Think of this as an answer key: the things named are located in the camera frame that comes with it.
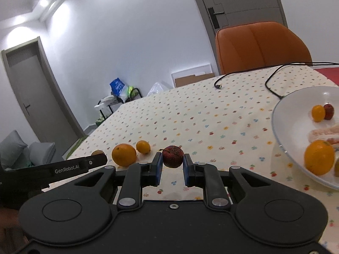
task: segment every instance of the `green rug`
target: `green rug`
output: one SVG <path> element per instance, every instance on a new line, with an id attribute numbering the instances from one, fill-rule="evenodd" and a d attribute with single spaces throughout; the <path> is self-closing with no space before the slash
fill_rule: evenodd
<path id="1" fill-rule="evenodd" d="M 75 145 L 73 146 L 73 148 L 72 148 L 72 149 L 69 151 L 69 153 L 67 154 L 66 159 L 68 159 L 68 158 L 74 153 L 74 151 L 80 146 L 80 144 L 81 144 L 86 138 L 88 138 L 87 135 L 84 136 L 84 137 L 82 137 L 81 139 L 78 140 L 77 143 L 75 143 Z"/>

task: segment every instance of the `door frame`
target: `door frame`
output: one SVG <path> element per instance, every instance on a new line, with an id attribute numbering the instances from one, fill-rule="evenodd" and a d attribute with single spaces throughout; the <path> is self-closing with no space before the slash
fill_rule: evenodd
<path id="1" fill-rule="evenodd" d="M 28 45 L 31 45 L 31 44 L 34 44 L 34 43 L 36 43 L 37 46 L 38 46 L 38 51 L 37 51 L 38 52 L 38 59 L 39 59 L 39 62 L 41 64 L 42 72 L 43 72 L 43 74 L 44 74 L 44 76 L 47 80 L 47 83 L 50 86 L 50 89 L 52 91 L 53 96 L 55 97 L 61 111 L 63 112 L 64 116 L 66 117 L 67 121 L 69 122 L 70 126 L 72 127 L 73 131 L 75 132 L 76 136 L 78 138 L 82 138 L 85 135 L 85 133 L 84 133 L 83 129 L 81 128 L 81 126 L 79 125 L 77 119 L 75 118 L 73 112 L 71 111 L 65 97 L 63 96 L 63 94 L 62 94 L 62 92 L 59 88 L 59 85 L 58 85 L 58 83 L 57 83 L 57 81 L 54 77 L 54 74 L 52 72 L 50 64 L 47 60 L 47 56 L 46 56 L 45 50 L 43 49 L 42 42 L 41 42 L 41 39 L 40 39 L 39 36 L 37 38 L 33 39 L 33 40 L 27 41 L 25 43 L 22 43 L 20 45 L 15 46 L 15 47 L 1 51 L 1 57 L 2 57 L 2 61 L 4 63 L 4 66 L 5 66 L 5 70 L 6 70 L 8 79 L 10 81 L 11 87 L 13 89 L 13 92 L 14 92 L 15 97 L 16 97 L 18 103 L 19 103 L 19 106 L 21 107 L 23 114 L 25 115 L 29 125 L 32 127 L 32 129 L 33 129 L 34 133 L 36 134 L 36 136 L 38 137 L 38 139 L 41 142 L 43 142 L 44 141 L 43 132 L 39 130 L 38 125 L 33 121 L 31 116 L 27 112 L 25 105 L 24 105 L 24 103 L 23 103 L 23 101 L 20 97 L 19 89 L 16 85 L 16 80 L 14 78 L 14 74 L 11 71 L 11 68 L 10 68 L 8 60 L 7 60 L 7 54 L 8 53 L 13 52 L 17 49 L 21 49 L 25 46 L 28 46 Z"/>
<path id="2" fill-rule="evenodd" d="M 218 63 L 217 47 L 216 47 L 216 44 L 215 44 L 215 33 L 214 33 L 213 24 L 211 22 L 211 19 L 210 19 L 208 13 L 207 13 L 207 8 L 205 6 L 204 1 L 203 0 L 195 0 L 195 1 L 196 1 L 197 6 L 198 6 L 198 9 L 200 11 L 202 21 L 204 22 L 208 37 L 210 39 L 210 43 L 211 43 L 211 46 L 212 46 L 214 57 L 215 57 L 215 60 L 217 62 L 219 73 L 220 73 L 220 67 L 219 67 L 219 63 Z M 288 28 L 286 17 L 285 17 L 285 12 L 284 12 L 284 8 L 282 7 L 281 0 L 277 0 L 277 2 L 278 2 L 279 9 L 280 9 L 282 22 L 284 23 L 284 26 L 286 28 Z"/>

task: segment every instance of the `dark red fruit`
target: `dark red fruit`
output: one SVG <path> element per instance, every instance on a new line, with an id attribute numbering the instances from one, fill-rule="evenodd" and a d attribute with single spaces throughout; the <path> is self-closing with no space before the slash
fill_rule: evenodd
<path id="1" fill-rule="evenodd" d="M 169 168 L 178 168 L 182 164 L 184 152 L 178 146 L 170 145 L 162 151 L 163 164 Z"/>
<path id="2" fill-rule="evenodd" d="M 325 109 L 325 118 L 326 120 L 331 120 L 333 115 L 334 115 L 334 108 L 331 104 L 325 104 L 324 105 Z"/>

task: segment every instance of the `red placemat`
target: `red placemat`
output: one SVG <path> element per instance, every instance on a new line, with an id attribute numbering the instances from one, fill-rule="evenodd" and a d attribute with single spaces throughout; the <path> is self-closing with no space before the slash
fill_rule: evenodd
<path id="1" fill-rule="evenodd" d="M 339 86 L 339 68 L 315 69 Z"/>

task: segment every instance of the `blue plastic bag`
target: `blue plastic bag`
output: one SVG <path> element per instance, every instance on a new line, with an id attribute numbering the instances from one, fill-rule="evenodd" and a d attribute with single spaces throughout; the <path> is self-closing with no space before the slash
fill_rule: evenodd
<path id="1" fill-rule="evenodd" d="M 119 78 L 117 78 L 117 79 L 114 79 L 110 83 L 110 86 L 112 88 L 112 92 L 114 93 L 114 95 L 119 97 L 123 87 L 125 86 L 125 84 L 123 84 L 123 82 L 121 82 L 121 80 Z"/>

